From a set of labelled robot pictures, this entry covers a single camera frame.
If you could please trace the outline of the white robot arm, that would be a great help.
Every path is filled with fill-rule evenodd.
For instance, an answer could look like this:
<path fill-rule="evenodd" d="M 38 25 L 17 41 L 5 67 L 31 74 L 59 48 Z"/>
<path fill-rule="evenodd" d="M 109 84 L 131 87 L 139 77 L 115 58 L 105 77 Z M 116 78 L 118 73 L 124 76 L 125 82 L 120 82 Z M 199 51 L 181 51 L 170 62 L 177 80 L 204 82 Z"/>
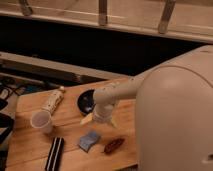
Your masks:
<path fill-rule="evenodd" d="M 213 171 L 213 45 L 100 87 L 93 99 L 84 124 L 113 124 L 116 103 L 135 101 L 138 171 Z"/>

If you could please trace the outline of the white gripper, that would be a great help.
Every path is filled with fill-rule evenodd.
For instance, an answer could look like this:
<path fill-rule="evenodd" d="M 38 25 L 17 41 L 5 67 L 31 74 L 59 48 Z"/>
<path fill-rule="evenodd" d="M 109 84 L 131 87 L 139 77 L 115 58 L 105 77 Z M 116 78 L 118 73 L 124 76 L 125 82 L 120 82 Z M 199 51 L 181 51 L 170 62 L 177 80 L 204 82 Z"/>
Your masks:
<path fill-rule="evenodd" d="M 113 124 L 114 119 L 112 116 L 112 112 L 114 110 L 114 104 L 96 104 L 93 110 L 93 114 L 89 113 L 85 116 L 80 124 L 85 125 L 90 123 L 92 120 L 99 122 L 99 123 L 108 123 Z"/>

